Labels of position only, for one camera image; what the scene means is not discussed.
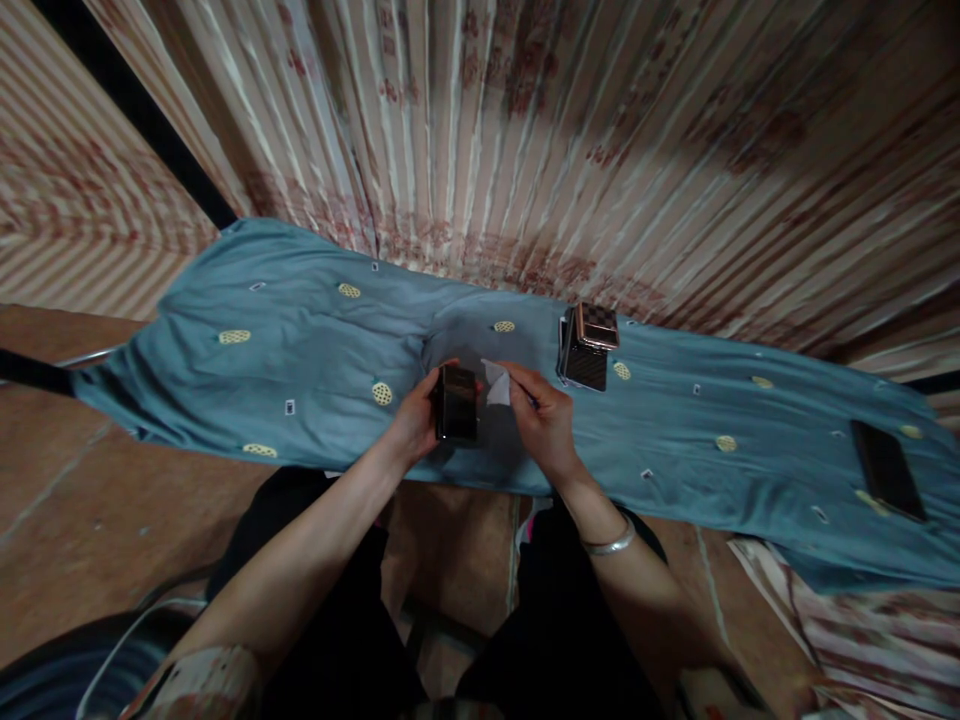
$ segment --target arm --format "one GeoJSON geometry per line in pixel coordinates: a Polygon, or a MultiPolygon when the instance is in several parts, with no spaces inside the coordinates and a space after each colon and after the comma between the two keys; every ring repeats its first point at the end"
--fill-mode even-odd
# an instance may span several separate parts
{"type": "MultiPolygon", "coordinates": [[[[524,446],[556,489],[588,544],[611,543],[626,530],[577,455],[573,400],[536,372],[501,363],[510,372],[510,403],[524,446]],[[537,402],[530,404],[529,397],[537,402]]],[[[600,589],[630,649],[668,716],[680,671],[725,665],[722,646],[693,612],[669,568],[640,538],[612,555],[590,556],[600,589]]]]}
{"type": "Polygon", "coordinates": [[[242,645],[269,679],[403,476],[436,447],[430,392],[438,376],[433,369],[383,437],[227,583],[167,664],[204,648],[242,645]]]}

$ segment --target brown floor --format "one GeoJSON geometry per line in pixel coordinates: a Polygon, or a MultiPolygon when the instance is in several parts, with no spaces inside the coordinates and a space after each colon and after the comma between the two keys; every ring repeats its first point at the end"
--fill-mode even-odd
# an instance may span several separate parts
{"type": "MultiPolygon", "coordinates": [[[[124,342],[138,323],[0,308],[0,347],[59,361],[124,342]]],[[[0,388],[0,666],[76,625],[134,606],[215,560],[264,465],[136,443],[78,402],[0,388]]],[[[407,593],[489,635],[512,607],[513,533],[527,503],[408,483],[391,508],[383,597],[407,593]]],[[[724,533],[649,519],[698,612],[778,717],[806,708],[816,672],[725,545],[724,533]]],[[[428,638],[420,670],[449,694],[469,658],[428,638]]]]}

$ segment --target blue cloth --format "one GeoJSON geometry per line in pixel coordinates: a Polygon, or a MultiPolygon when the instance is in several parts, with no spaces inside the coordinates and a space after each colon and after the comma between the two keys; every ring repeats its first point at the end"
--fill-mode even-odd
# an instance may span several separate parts
{"type": "MultiPolygon", "coordinates": [[[[342,471],[387,428],[426,370],[449,357],[481,378],[480,358],[514,360],[559,387],[564,309],[247,219],[177,279],[156,322],[104,365],[74,373],[74,389],[141,440],[342,471]],[[501,321],[513,331],[498,332],[501,321]],[[224,344],[220,334],[231,330],[249,339],[224,344]],[[386,405],[375,400],[389,396],[383,385],[392,394],[386,405]],[[251,454],[251,445],[276,457],[251,454]]],[[[960,458],[923,396],[794,353],[619,323],[607,392],[566,389],[576,402],[577,449],[611,498],[639,513],[766,538],[794,553],[821,592],[856,590],[857,574],[892,585],[960,585],[960,458]],[[858,497],[865,483],[851,419],[900,438],[927,525],[882,517],[858,497]],[[722,452],[720,436],[736,449],[722,452]]],[[[409,477],[550,492],[510,408],[482,407],[480,428],[479,448],[440,448],[409,477]]]]}

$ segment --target left hand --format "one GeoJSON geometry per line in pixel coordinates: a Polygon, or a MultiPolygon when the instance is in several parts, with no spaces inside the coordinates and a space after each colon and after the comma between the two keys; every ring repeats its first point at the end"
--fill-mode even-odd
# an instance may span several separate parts
{"type": "MultiPolygon", "coordinates": [[[[460,360],[454,358],[443,364],[459,365],[460,360]]],[[[407,464],[408,469],[416,465],[439,444],[431,398],[439,378],[439,367],[427,373],[427,376],[400,403],[397,416],[383,436],[383,439],[390,444],[392,451],[407,464]]]]}

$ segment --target fabric wall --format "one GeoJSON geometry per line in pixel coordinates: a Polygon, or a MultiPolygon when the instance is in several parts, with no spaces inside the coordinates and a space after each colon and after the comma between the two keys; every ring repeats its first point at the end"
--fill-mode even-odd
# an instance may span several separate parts
{"type": "Polygon", "coordinates": [[[898,380],[960,368],[954,3],[87,3],[243,212],[898,380]]]}
{"type": "Polygon", "coordinates": [[[0,88],[0,302],[149,317],[215,228],[29,2],[0,88]]]}

